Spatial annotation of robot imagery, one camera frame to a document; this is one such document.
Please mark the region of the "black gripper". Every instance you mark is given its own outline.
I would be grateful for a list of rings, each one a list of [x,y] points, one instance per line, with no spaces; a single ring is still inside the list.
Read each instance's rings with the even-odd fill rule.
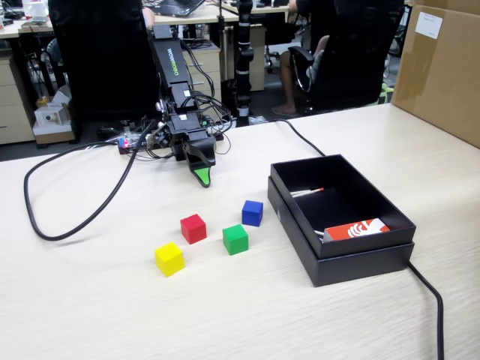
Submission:
[[[189,170],[204,187],[211,185],[210,167],[216,164],[215,138],[200,125],[196,112],[171,115],[167,122],[169,147],[175,159],[186,159]]]

